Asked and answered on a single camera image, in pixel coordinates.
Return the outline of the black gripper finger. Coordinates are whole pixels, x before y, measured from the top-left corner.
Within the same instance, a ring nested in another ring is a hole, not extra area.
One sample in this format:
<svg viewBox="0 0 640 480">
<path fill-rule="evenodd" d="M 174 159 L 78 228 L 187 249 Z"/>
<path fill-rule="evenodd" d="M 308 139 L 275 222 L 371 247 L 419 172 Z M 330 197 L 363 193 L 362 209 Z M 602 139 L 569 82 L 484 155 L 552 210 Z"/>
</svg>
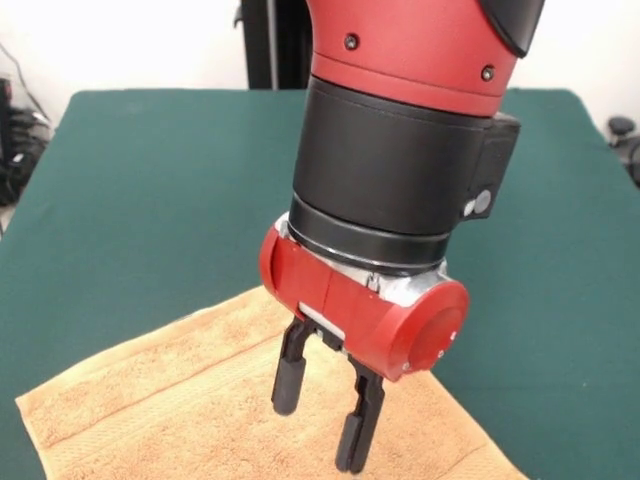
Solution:
<svg viewBox="0 0 640 480">
<path fill-rule="evenodd" d="M 353 356 L 349 355 L 348 360 L 356 372 L 354 388 L 358 399 L 346 416 L 335 465 L 341 472 L 359 474 L 365 467 L 383 406 L 384 379 Z"/>
<path fill-rule="evenodd" d="M 304 348 L 313 332 L 313 326 L 299 318 L 294 318 L 284 332 L 271 395 L 273 409 L 279 415 L 290 415 L 297 408 L 306 368 Z"/>
</svg>

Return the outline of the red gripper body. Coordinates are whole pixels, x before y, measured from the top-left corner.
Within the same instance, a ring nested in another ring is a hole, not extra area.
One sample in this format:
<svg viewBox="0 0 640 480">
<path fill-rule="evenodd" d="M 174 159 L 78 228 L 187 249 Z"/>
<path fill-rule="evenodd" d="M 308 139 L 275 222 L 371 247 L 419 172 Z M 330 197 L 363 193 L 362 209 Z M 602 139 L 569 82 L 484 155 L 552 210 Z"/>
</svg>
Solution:
<svg viewBox="0 0 640 480">
<path fill-rule="evenodd" d="M 357 361 L 387 380 L 431 369 L 450 348 L 470 296 L 440 265 L 394 277 L 315 254 L 282 214 L 259 256 L 263 284 L 281 304 L 335 335 Z"/>
</svg>

